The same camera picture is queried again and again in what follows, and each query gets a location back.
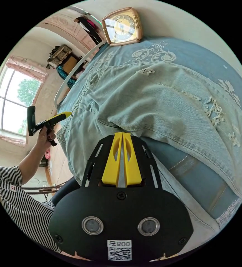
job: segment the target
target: tree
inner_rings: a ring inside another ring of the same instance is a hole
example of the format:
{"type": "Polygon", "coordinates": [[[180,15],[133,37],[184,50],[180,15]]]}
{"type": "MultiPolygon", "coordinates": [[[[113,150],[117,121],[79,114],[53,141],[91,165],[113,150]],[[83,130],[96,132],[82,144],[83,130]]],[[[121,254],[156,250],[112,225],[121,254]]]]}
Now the tree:
{"type": "Polygon", "coordinates": [[[17,98],[27,107],[30,106],[39,87],[39,81],[35,79],[24,79],[20,82],[17,90],[17,98]]]}
{"type": "Polygon", "coordinates": [[[25,126],[25,124],[26,124],[26,121],[27,121],[27,119],[24,119],[24,120],[23,120],[22,125],[21,125],[21,128],[18,130],[18,133],[19,133],[19,134],[22,134],[23,129],[24,129],[24,126],[25,126]]]}

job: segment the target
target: alarm clock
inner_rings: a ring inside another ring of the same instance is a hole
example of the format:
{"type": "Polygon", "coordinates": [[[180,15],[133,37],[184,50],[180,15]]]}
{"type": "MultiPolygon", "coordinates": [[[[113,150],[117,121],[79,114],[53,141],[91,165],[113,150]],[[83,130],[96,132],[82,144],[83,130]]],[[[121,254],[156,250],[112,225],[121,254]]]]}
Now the alarm clock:
{"type": "Polygon", "coordinates": [[[110,13],[102,19],[103,31],[110,46],[138,43],[142,39],[142,25],[132,7],[110,13]]]}

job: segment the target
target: qr code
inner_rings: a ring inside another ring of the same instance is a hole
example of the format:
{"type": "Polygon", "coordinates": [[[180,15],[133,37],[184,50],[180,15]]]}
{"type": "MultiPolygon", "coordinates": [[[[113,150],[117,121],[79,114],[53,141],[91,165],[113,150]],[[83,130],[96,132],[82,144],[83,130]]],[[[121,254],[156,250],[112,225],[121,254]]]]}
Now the qr code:
{"type": "Polygon", "coordinates": [[[109,248],[108,247],[108,260],[109,261],[131,261],[132,248],[109,248]]]}

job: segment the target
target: white bed frame rail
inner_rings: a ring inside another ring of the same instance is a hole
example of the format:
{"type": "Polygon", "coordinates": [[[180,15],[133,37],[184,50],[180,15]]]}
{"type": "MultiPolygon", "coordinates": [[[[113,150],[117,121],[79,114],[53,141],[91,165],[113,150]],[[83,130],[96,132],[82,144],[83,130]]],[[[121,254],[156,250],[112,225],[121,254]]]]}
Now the white bed frame rail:
{"type": "MultiPolygon", "coordinates": [[[[77,11],[78,13],[80,13],[81,15],[84,15],[86,18],[88,18],[90,21],[92,21],[98,28],[102,29],[102,25],[99,24],[99,22],[94,19],[91,14],[87,13],[86,11],[84,11],[83,9],[74,7],[74,6],[69,6],[68,9],[77,11]]],[[[73,76],[73,74],[76,72],[76,70],[81,66],[81,64],[97,49],[99,49],[103,44],[105,44],[106,41],[102,41],[100,42],[98,45],[96,45],[94,48],[92,48],[83,58],[81,58],[81,60],[75,65],[75,67],[71,70],[71,72],[68,74],[68,76],[66,77],[66,79],[64,80],[64,82],[62,83],[60,89],[58,90],[55,98],[54,98],[54,106],[57,109],[58,104],[58,98],[60,97],[61,93],[63,92],[66,84],[68,83],[68,81],[70,80],[70,78],[73,76]]]]}

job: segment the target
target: yellow bracket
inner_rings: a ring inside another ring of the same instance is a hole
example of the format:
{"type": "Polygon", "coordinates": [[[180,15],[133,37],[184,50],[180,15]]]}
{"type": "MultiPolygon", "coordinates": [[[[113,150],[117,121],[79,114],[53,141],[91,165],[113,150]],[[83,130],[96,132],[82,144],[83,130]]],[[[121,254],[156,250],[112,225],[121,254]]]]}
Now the yellow bracket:
{"type": "Polygon", "coordinates": [[[117,187],[120,172],[121,148],[124,148],[124,178],[125,185],[132,186],[141,184],[142,178],[138,167],[136,154],[134,151],[131,134],[115,133],[110,154],[102,176],[103,184],[108,184],[117,187]]]}
{"type": "Polygon", "coordinates": [[[124,138],[124,178],[126,187],[142,182],[131,134],[123,133],[124,138]]]}
{"type": "Polygon", "coordinates": [[[113,144],[102,176],[103,184],[118,186],[123,133],[115,133],[113,144]]]}

